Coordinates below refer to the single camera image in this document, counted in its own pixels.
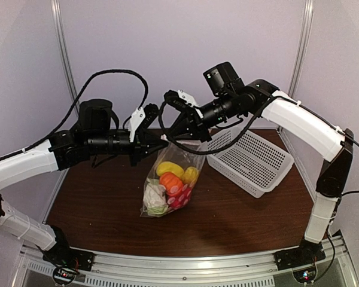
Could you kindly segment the clear zip top bag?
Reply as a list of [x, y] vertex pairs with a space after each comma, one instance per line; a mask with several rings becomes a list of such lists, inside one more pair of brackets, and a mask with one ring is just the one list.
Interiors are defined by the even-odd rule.
[[186, 206], [206, 157], [196, 155], [169, 142], [158, 152], [144, 182], [141, 217], [159, 218]]

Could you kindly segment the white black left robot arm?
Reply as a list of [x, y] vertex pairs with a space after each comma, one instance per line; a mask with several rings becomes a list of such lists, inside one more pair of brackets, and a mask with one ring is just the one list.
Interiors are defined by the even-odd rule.
[[[0, 190], [43, 173], [68, 169], [92, 156], [128, 155], [131, 165], [136, 166], [143, 158], [167, 146], [147, 130], [158, 111], [157, 105], [148, 104], [132, 113], [128, 129], [111, 129], [112, 123], [119, 125], [112, 103], [105, 99], [84, 101], [70, 130], [52, 133], [33, 148], [0, 158]], [[37, 245], [60, 265], [69, 265], [74, 260], [74, 252], [61, 229], [40, 224], [18, 212], [1, 195], [0, 228]]]

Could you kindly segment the orange toy pumpkin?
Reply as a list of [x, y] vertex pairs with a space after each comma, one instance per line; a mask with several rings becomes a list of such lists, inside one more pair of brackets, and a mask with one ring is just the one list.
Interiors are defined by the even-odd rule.
[[159, 179], [160, 185], [165, 187], [166, 193], [174, 195], [180, 192], [184, 186], [182, 180], [173, 173], [164, 173]]

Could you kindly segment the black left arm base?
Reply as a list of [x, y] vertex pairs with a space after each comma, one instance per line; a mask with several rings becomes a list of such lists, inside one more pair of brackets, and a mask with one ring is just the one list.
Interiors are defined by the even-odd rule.
[[43, 260], [54, 265], [74, 270], [91, 271], [95, 257], [94, 253], [70, 247], [68, 240], [61, 229], [53, 227], [53, 231], [56, 235], [56, 243], [51, 249], [42, 252]]

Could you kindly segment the red toy bell pepper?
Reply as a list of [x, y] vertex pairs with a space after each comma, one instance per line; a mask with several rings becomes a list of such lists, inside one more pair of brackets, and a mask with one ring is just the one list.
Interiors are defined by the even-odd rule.
[[192, 194], [193, 188], [185, 185], [182, 190], [174, 195], [167, 196], [167, 204], [172, 210], [177, 210], [186, 206]]

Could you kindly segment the white toy cauliflower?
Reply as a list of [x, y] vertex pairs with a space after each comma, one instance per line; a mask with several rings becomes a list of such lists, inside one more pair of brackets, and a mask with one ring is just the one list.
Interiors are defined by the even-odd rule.
[[144, 186], [142, 213], [149, 217], [161, 217], [167, 214], [166, 188], [158, 179], [147, 178]]

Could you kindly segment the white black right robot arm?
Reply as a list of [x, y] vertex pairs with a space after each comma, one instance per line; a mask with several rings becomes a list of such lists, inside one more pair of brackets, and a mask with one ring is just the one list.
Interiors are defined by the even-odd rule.
[[164, 103], [180, 112], [166, 132], [172, 143], [183, 138], [210, 141], [210, 128], [229, 118], [251, 114], [253, 121], [264, 118], [281, 126], [324, 159], [316, 183], [317, 198], [302, 245], [294, 255], [297, 262], [307, 264], [317, 255], [317, 244], [334, 219], [342, 197], [353, 159], [353, 132], [331, 125], [265, 80], [244, 84], [230, 62], [212, 67], [203, 76], [215, 96], [208, 104], [198, 106], [193, 96], [181, 90], [169, 90], [164, 95]]

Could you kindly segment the yellow toy banana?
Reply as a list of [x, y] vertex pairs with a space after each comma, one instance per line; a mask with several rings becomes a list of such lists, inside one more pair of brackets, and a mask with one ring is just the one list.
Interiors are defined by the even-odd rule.
[[182, 176], [182, 181], [185, 184], [190, 184], [192, 182], [196, 182], [199, 176], [199, 171], [197, 168], [190, 166], [188, 168], [186, 168], [183, 176]]

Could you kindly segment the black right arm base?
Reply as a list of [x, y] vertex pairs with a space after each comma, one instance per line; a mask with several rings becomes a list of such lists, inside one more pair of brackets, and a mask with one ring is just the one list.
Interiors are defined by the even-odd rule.
[[312, 243], [302, 238], [297, 247], [282, 249], [274, 253], [277, 269], [279, 271], [289, 268], [313, 265], [317, 261], [326, 259], [322, 241]]

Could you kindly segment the yellow toy pepper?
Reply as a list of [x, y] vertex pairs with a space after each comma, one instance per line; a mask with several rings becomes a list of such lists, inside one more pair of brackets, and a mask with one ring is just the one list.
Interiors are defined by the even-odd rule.
[[181, 166], [171, 161], [163, 161], [159, 163], [159, 165], [156, 168], [157, 175], [162, 176], [164, 173], [167, 172], [173, 173], [175, 176], [180, 178], [182, 177], [185, 171]]

